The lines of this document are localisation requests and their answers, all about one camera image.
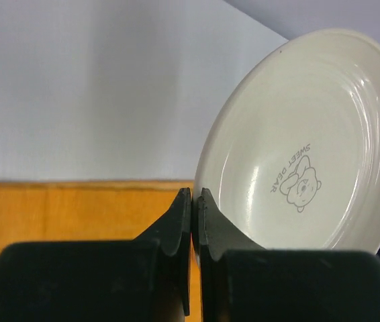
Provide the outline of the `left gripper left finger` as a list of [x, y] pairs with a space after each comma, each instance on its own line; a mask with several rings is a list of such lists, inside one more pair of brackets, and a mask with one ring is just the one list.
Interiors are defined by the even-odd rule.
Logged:
[[0, 253], [0, 321], [183, 321], [191, 191], [131, 240], [34, 241]]

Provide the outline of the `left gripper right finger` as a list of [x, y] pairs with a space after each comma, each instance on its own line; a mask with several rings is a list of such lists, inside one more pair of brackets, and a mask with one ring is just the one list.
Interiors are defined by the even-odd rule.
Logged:
[[197, 198], [204, 321], [380, 321], [380, 250], [264, 250]]

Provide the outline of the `cream round plate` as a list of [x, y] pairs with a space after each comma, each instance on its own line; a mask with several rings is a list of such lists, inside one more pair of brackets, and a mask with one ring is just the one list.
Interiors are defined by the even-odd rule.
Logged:
[[380, 248], [380, 45], [324, 29], [283, 44], [214, 121], [193, 195], [266, 249]]

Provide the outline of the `orange Mickey Mouse placemat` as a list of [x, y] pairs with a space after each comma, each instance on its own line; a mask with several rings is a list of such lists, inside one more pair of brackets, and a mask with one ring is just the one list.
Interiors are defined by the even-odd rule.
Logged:
[[0, 251], [26, 241], [132, 239], [191, 181], [0, 182]]

